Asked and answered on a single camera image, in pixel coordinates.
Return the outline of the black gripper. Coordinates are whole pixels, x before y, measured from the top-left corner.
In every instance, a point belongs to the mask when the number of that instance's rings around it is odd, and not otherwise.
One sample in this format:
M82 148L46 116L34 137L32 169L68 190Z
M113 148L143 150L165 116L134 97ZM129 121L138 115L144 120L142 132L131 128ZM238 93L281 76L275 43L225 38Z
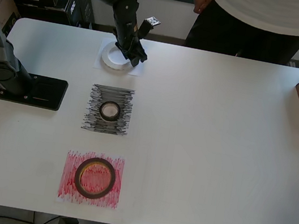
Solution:
M124 37L118 32L117 28L113 29L113 34L116 37L118 48L126 59L130 61L133 67L136 67L140 62L147 60L148 57L146 51L143 49L137 36L127 35Z

